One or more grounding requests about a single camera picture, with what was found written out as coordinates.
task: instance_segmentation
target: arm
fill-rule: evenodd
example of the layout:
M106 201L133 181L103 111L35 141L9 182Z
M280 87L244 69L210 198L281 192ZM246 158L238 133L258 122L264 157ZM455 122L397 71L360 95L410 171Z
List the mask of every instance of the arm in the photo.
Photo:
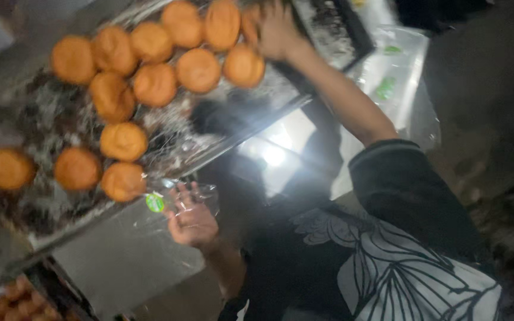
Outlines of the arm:
M264 8L259 22L258 49L264 56L285 60L300 71L331 103L342 125L365 146L397 138L396 129L382 110L354 82L329 66L296 31L291 8L280 0Z
M218 224L210 210L202 203L195 203L183 184L180 193L171 191L178 214L170 211L168 230L176 243L199 249L207 266L217 275L219 288L226 300L239 294L245 280L246 264L239 250L218 237ZM198 186L192 183L192 193Z

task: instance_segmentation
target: food tray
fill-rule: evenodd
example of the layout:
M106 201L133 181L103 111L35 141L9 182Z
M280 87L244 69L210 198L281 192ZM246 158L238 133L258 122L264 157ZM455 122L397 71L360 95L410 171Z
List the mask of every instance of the food tray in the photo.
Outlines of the food tray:
M102 26L115 23L131 30L141 21L158 20L162 7L169 2L136 5ZM193 2L203 14L209 0ZM295 7L300 12L298 2ZM317 49L322 48L322 41L315 40L314 33L321 24L296 18L301 30L313 31L307 35ZM170 64L183 52L177 51ZM357 48L348 51L347 58L356 59L357 52ZM223 55L218 58L223 62ZM35 254L50 251L127 204L110 201L99 187L85 193L67 193L53 180L53 164L64 147L84 145L100 155L98 140L104 125L85 88L61 83L48 66L42 66L33 78L9 91L4 96L11 98L0 106L0 146L22 147L33 157L38 170L34 183L20 193L0 192L0 213L4 213L4 222L25 237L32 250L31 259L36 259ZM222 78L208 94L179 89L165 108L138 105L132 121L145 128L150 137L148 150L138 163L150 179L187 175L300 108L312 93L298 73L282 64L268 63L263 81L252 90L234 87ZM110 159L102 160L104 168L112 164Z

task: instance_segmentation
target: baking tray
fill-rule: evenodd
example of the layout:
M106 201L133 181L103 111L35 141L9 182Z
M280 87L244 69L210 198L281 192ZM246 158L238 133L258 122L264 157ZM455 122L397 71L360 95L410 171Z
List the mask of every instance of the baking tray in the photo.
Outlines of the baking tray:
M116 23L130 30L141 21L158 20L162 7L169 2L135 5L102 26ZM193 2L202 13L209 3L208 0ZM318 31L334 27L334 19L346 20L343 13L323 11L324 20L313 22L299 19L302 9L299 1L294 4L299 29L322 54L330 55L330 50L322 50L325 44L318 38ZM99 29L88 35L92 37ZM337 35L350 37L349 34ZM362 58L357 56L359 50L363 48L353 47L346 55L339 56L349 60L345 67ZM170 63L181 54L177 52ZM312 86L281 63L268 63L262 83L253 90L236 88L223 78L218 88L206 95L180 89L176 99L165 108L137 107L132 120L140 123L150 135L148 151L138 162L154 179L190 174L302 107L313 95ZM20 215L23 222L42 226L36 231L26 229L18 233L26 236L25 244L31 248L25 258L27 262L37 260L38 256L118 213L128 204L108 200L98 188L88 193L65 193L52 179L54 160L65 146L81 144L100 155L98 138L103 124L96 117L86 89L61 83L50 74L48 66L42 66L32 78L25 79L4 96L11 99L0 106L0 146L22 146L39 166L34 184L21 194L0 192L0 212L7 213L4 222L14 222L11 228L21 228L21 224L14 221L14 215ZM104 168L112 164L112 160L102 160ZM14 262L11 266L20 268L25 262Z

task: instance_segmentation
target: white graphic print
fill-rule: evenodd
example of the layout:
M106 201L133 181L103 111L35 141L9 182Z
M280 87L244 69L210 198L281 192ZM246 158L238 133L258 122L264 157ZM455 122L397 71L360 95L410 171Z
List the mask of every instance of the white graphic print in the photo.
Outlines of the white graphic print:
M293 220L304 242L354 248L338 286L356 320L495 320L501 287L366 213L354 226L322 210Z

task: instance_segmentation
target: hand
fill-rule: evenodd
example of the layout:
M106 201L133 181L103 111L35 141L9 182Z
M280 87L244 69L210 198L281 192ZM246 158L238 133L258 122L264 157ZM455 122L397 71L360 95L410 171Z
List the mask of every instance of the hand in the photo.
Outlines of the hand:
M296 30L290 6L283 7L281 0L261 7L259 27L259 52L274 60L289 59L293 52L310 46Z
M194 196L199 193L198 184L191 183ZM175 189L170 191L178 213L166 213L168 230L174 241L198 248L202 252L210 252L217 244L218 223L210 210L203 203L192 200L190 192L182 183L178 184L178 194Z

